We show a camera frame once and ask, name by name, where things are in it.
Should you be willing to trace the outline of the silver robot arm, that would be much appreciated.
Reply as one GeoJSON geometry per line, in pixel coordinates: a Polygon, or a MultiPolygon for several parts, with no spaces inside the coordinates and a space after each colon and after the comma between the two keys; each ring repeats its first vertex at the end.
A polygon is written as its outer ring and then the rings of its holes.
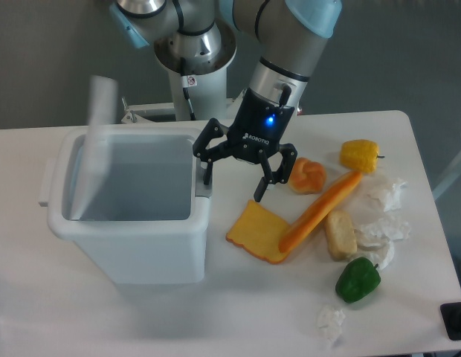
{"type": "Polygon", "coordinates": [[[152,46],[167,70],[177,120],[205,120],[193,145],[205,164],[233,157],[261,166],[254,193],[285,184],[296,161],[281,138],[333,35],[340,1],[113,1],[112,16],[136,47],[152,46]],[[225,114],[226,70],[236,53],[235,32],[255,38],[263,51],[230,126],[225,114]]]}

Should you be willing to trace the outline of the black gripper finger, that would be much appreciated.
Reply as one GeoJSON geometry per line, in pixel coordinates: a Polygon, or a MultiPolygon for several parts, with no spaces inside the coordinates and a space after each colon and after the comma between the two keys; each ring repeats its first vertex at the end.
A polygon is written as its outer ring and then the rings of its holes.
{"type": "Polygon", "coordinates": [[[276,171],[271,169],[268,162],[268,156],[264,149],[258,149],[257,158],[262,167],[263,177],[254,192],[254,201],[260,202],[270,184],[286,184],[291,175],[294,163],[297,159],[297,150],[293,144],[279,144],[278,153],[281,154],[282,160],[276,171]]]}
{"type": "Polygon", "coordinates": [[[216,118],[211,118],[203,128],[193,144],[193,154],[207,167],[203,176],[204,185],[209,185],[213,175],[213,163],[223,158],[232,156],[236,147],[229,141],[223,141],[217,146],[211,147],[213,139],[222,138],[229,131],[229,128],[221,124],[216,118]]]}

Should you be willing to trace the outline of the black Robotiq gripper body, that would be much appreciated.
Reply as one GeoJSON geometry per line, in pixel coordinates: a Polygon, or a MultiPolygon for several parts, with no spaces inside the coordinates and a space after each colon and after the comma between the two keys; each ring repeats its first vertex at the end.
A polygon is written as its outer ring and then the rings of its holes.
{"type": "Polygon", "coordinates": [[[294,107],[288,105],[290,94],[291,89],[283,89],[280,99],[274,102],[251,89],[246,91],[226,134],[226,146],[234,158],[258,164],[261,152],[270,158],[291,147],[280,142],[294,113],[294,107]]]}

